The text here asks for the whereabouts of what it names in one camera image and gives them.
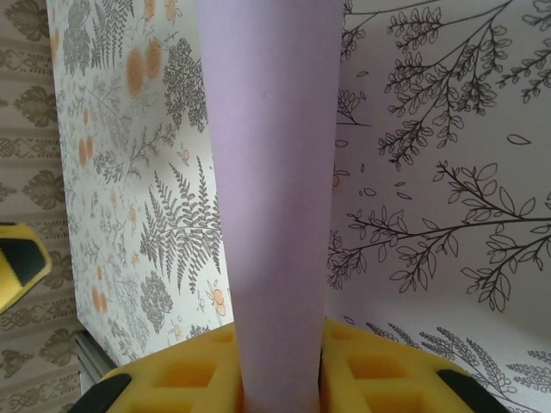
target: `yellow foam base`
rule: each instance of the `yellow foam base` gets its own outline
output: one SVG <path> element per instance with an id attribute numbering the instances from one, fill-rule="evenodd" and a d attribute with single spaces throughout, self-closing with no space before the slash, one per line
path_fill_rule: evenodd
<path id="1" fill-rule="evenodd" d="M 467 413 L 436 375 L 445 359 L 325 321 L 323 413 Z M 243 389 L 233 324 L 116 368 L 132 382 L 108 413 L 239 413 Z"/>

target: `beige patterned wall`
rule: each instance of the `beige patterned wall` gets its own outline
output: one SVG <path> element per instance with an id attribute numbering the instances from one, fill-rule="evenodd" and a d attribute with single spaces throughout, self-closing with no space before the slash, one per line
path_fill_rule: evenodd
<path id="1" fill-rule="evenodd" d="M 40 234 L 53 271 L 0 317 L 0 411 L 79 396 L 76 318 L 46 0 L 0 0 L 0 221 Z"/>

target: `purple cylinder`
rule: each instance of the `purple cylinder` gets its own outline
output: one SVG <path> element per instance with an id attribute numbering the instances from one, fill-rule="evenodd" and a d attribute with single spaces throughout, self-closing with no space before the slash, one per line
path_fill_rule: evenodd
<path id="1" fill-rule="evenodd" d="M 340 0 L 200 0 L 246 413 L 319 411 Z"/>

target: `floral wallpaper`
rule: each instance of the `floral wallpaper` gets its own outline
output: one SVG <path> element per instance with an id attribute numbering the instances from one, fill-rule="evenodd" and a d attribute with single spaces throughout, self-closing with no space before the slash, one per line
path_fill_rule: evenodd
<path id="1" fill-rule="evenodd" d="M 80 396 L 82 326 L 69 232 L 45 0 L 0 8 L 0 221 L 25 222 L 53 271 L 0 316 L 0 411 L 59 413 Z"/>
<path id="2" fill-rule="evenodd" d="M 194 2 L 48 14 L 80 320 L 118 363 L 231 322 Z M 551 404 L 550 27 L 549 0 L 344 3 L 326 314 L 516 413 Z"/>
<path id="3" fill-rule="evenodd" d="M 78 318 L 123 364 L 232 321 L 194 4 L 47 3 Z"/>

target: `wallpaper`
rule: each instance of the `wallpaper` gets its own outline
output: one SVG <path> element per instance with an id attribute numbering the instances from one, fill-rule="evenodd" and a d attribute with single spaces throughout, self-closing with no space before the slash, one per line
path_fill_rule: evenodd
<path id="1" fill-rule="evenodd" d="M 0 221 L 25 222 L 53 271 L 0 316 L 0 411 L 80 396 L 77 321 L 45 0 L 0 2 Z"/>
<path id="2" fill-rule="evenodd" d="M 194 2 L 48 14 L 79 319 L 120 364 L 231 322 Z M 326 315 L 515 413 L 551 404 L 550 28 L 549 0 L 344 4 Z"/>

